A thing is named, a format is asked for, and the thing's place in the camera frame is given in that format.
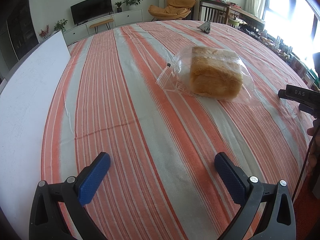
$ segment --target blue gripper pad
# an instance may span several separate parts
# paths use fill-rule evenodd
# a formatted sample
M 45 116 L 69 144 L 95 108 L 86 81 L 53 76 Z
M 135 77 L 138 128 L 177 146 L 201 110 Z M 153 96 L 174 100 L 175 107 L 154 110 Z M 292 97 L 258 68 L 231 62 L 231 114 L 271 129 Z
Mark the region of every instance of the blue gripper pad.
M 214 166 L 220 175 L 224 185 L 226 186 L 229 194 L 234 203 L 244 205 L 247 201 L 247 189 L 234 169 L 240 169 L 234 166 L 231 160 L 224 153 L 218 153 L 214 158 Z
M 89 204 L 110 167 L 110 156 L 106 153 L 95 164 L 79 187 L 78 200 L 82 206 Z

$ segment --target orange striped tablecloth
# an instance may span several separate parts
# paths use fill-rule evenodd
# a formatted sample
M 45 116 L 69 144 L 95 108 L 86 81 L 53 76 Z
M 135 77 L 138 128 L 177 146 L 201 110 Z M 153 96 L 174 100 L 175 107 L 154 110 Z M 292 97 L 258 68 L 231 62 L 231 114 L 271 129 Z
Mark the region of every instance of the orange striped tablecloth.
M 196 29 L 200 24 L 133 24 L 70 48 L 45 126 L 42 179 L 62 182 L 101 151 L 109 153 L 108 174 L 86 206 L 108 239 L 217 239 L 239 209 L 212 163 L 220 151 L 248 176 L 268 183 L 284 179 L 293 192 L 312 117 L 277 92 L 286 84 L 305 84 L 246 34 L 212 23 L 207 35 Z M 193 44 L 237 52 L 261 104 L 161 90 L 156 78 L 166 63 Z M 260 215 L 261 210 L 246 237 Z

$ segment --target orange chair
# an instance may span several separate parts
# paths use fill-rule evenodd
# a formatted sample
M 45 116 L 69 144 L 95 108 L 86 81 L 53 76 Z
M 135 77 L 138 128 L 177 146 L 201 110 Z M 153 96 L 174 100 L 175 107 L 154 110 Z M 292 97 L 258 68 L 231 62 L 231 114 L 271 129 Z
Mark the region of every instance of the orange chair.
M 196 0 L 167 0 L 166 8 L 150 5 L 148 12 L 153 16 L 152 20 L 182 20 L 189 15 L 195 3 Z

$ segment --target cabinet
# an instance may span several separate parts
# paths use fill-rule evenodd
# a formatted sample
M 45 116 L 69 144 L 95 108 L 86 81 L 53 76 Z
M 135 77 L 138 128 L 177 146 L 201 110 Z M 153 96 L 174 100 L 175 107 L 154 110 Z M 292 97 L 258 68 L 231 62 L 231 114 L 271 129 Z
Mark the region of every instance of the cabinet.
M 142 10 L 126 11 L 114 15 L 116 26 L 142 22 Z
M 66 44 L 71 44 L 74 41 L 81 40 L 87 36 L 89 36 L 89 33 L 85 24 L 63 33 L 63 37 L 66 41 Z
M 90 19 L 88 22 L 81 24 L 79 26 L 75 26 L 70 30 L 67 30 L 63 33 L 63 37 L 66 41 L 66 44 L 72 44 L 76 41 L 82 40 L 87 38 L 91 35 L 95 34 L 94 28 L 90 29 L 90 25 L 105 21 L 107 19 L 113 18 L 114 22 L 110 23 L 111 29 L 114 27 L 124 26 L 133 23 L 142 22 L 142 10 L 132 10 L 132 11 L 125 11 L 121 13 L 115 13 L 112 15 L 103 15 L 94 19 Z M 100 25 L 98 27 L 98 32 L 102 32 L 107 30 L 105 24 Z

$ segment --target clutter on table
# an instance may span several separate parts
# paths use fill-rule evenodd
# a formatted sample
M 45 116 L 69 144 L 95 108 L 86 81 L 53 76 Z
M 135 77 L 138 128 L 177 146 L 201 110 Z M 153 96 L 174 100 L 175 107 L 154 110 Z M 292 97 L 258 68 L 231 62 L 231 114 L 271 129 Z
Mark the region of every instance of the clutter on table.
M 238 9 L 241 9 L 241 6 L 236 4 L 236 3 L 234 3 L 234 2 L 227 2 L 226 0 L 213 0 L 213 1 L 215 1 L 215 2 L 223 2 L 223 3 L 226 3 L 228 5 L 234 6 L 234 7 L 238 8 Z
M 279 36 L 274 38 L 268 35 L 267 30 L 257 33 L 256 30 L 250 28 L 247 25 L 242 25 L 240 30 L 257 41 L 261 42 L 263 45 L 271 49 L 275 54 L 278 55 L 284 62 L 286 62 L 304 81 L 308 88 L 313 91 L 320 92 L 319 90 L 319 79 L 312 70 L 300 61 L 300 59 L 292 53 L 292 47 L 287 46 L 283 43 L 283 39 Z

